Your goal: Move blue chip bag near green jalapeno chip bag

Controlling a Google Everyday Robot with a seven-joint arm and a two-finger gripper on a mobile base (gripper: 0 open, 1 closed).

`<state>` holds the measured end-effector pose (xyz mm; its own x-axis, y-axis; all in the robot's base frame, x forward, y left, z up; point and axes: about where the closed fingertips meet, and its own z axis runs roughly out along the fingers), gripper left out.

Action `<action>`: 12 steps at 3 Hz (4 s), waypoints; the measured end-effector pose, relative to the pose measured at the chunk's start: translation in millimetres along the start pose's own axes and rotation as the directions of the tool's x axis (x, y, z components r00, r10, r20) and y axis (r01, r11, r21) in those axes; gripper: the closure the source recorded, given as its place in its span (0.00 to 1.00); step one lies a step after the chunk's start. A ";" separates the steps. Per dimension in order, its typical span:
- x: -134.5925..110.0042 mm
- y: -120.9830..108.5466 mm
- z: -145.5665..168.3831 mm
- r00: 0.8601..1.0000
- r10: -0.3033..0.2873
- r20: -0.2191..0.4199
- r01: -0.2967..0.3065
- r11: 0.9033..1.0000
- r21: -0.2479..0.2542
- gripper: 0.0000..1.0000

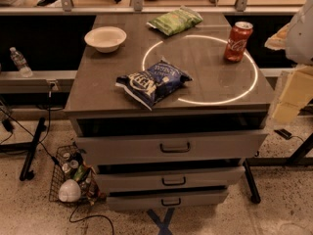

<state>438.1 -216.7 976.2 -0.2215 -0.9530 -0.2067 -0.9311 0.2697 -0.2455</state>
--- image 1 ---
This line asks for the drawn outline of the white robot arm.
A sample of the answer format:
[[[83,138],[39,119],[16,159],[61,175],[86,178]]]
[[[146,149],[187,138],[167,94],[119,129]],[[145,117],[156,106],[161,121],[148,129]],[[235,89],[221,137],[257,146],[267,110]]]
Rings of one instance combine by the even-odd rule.
[[[298,64],[313,65],[313,0],[306,0],[290,21],[286,57]]]

